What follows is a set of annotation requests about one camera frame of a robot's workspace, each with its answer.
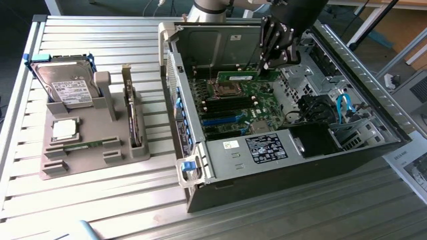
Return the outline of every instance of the green circuit board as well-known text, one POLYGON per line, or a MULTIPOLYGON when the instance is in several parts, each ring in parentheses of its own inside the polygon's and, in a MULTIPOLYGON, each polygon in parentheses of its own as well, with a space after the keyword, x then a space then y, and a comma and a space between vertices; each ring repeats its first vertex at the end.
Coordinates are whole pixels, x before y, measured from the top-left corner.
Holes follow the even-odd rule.
POLYGON ((218 82, 241 82, 241 81, 257 81, 257 82, 274 82, 281 76, 279 71, 270 71, 267 76, 258 76, 257 71, 221 71, 218 73, 218 82))
POLYGON ((198 79, 190 83, 191 93, 199 112, 199 116, 205 115, 202 102, 206 100, 221 100, 233 99, 235 97, 249 97, 255 96, 258 104, 254 107, 233 110, 234 115, 239 116, 239 121, 237 123, 217 124, 213 126, 203 126, 202 128, 206 135, 211 133, 225 133, 231 131, 242 131, 242 135, 251 135, 251 124, 257 121, 266 121, 271 131, 275 131, 281 127, 285 116, 282 114, 281 105, 273 93, 273 88, 269 81, 229 81, 233 86, 239 88, 237 92, 233 92, 234 96, 219 96, 219 86, 222 82, 213 82, 213 80, 198 79))

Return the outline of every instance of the ram slot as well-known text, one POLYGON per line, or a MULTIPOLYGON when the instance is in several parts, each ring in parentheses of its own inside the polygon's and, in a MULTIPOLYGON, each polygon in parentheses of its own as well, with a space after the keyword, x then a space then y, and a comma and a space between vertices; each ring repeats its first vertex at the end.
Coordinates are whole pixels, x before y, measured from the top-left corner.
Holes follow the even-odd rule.
POLYGON ((254 101, 251 97, 234 97, 229 99, 207 100, 205 101, 205 111, 207 113, 215 113, 222 111, 233 111, 241 109, 249 109, 254 107, 254 101))

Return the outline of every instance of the power supply label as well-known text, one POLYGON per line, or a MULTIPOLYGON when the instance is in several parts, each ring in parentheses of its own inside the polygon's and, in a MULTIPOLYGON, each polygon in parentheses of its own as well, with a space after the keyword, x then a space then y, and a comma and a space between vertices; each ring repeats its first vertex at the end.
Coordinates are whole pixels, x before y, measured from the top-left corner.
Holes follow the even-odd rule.
POLYGON ((285 146, 277 133, 265 136, 250 137, 246 139, 246 143, 254 158, 254 162, 258 164, 289 158, 285 146))

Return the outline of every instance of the blue pcie slot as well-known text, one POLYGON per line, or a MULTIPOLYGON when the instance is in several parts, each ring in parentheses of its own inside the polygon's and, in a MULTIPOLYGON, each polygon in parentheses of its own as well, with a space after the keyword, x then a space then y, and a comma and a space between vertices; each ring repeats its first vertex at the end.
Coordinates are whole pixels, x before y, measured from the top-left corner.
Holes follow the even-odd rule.
POLYGON ((214 119, 214 120, 203 120, 202 124, 203 126, 214 126, 214 125, 221 125, 221 124, 237 124, 241 121, 241 118, 245 116, 245 113, 239 116, 233 116, 233 117, 226 117, 221 119, 214 119))

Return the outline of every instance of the white cable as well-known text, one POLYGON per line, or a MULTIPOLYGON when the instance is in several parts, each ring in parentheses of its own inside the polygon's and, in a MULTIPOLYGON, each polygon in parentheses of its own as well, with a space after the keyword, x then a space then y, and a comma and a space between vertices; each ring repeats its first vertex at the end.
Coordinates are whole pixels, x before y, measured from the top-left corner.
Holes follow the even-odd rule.
POLYGON ((158 9, 159 9, 159 6, 154 10, 154 14, 153 14, 154 17, 157 16, 158 9))
POLYGON ((145 7, 145 11, 142 12, 142 16, 146 17, 146 10, 150 6, 150 4, 153 3, 154 0, 150 0, 150 2, 147 3, 146 7, 145 7))

